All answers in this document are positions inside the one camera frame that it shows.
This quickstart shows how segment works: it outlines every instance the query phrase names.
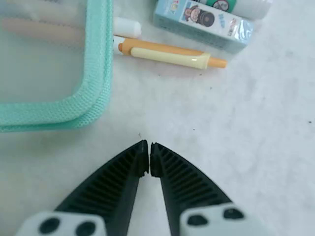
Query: white bottle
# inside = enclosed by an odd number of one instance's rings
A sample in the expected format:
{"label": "white bottle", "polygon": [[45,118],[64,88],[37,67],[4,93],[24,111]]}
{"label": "white bottle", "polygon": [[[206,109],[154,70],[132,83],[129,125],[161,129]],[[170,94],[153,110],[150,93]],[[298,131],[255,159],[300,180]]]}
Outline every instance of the white bottle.
{"label": "white bottle", "polygon": [[194,0],[252,20],[266,16],[273,0]]}

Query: light blue box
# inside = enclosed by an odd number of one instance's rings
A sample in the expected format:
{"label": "light blue box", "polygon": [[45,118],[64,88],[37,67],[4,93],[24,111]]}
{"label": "light blue box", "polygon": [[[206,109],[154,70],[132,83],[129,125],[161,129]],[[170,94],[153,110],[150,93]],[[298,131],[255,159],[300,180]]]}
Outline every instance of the light blue box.
{"label": "light blue box", "polygon": [[154,25],[229,53],[245,48],[253,32],[252,22],[191,0],[158,0]]}

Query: retractable pen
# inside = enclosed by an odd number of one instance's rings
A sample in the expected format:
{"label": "retractable pen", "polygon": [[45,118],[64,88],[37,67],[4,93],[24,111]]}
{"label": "retractable pen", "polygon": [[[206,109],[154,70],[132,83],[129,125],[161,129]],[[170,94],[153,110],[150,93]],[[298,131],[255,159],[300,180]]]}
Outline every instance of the retractable pen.
{"label": "retractable pen", "polygon": [[[85,43],[84,30],[81,29],[20,18],[2,18],[1,24],[6,31],[52,43],[74,47],[83,47]],[[209,53],[118,36],[114,36],[114,53],[198,69],[208,66],[225,68],[227,64],[223,59],[212,58]]]}

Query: black hole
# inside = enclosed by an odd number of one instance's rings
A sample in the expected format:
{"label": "black hole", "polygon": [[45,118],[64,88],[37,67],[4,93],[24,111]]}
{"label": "black hole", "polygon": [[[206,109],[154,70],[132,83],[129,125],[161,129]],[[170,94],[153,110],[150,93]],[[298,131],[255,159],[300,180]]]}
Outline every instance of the black hole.
{"label": "black hole", "polygon": [[49,218],[45,220],[39,227],[39,231],[43,235],[47,235],[55,231],[60,224],[60,220],[58,218]]}
{"label": "black hole", "polygon": [[238,209],[235,208],[229,208],[226,209],[223,213],[223,217],[225,219],[243,219],[244,218],[244,214],[242,212],[240,212]]}
{"label": "black hole", "polygon": [[187,224],[192,226],[207,225],[208,220],[202,215],[192,215],[188,218]]}
{"label": "black hole", "polygon": [[92,221],[86,221],[80,224],[75,233],[77,236],[90,236],[95,232],[95,223]]}

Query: pencil case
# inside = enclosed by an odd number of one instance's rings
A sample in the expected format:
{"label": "pencil case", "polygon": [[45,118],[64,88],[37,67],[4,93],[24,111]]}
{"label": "pencil case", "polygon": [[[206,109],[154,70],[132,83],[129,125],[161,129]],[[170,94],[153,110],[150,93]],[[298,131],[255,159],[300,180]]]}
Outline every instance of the pencil case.
{"label": "pencil case", "polygon": [[0,132],[79,128],[101,116],[112,8],[112,0],[0,0]]}

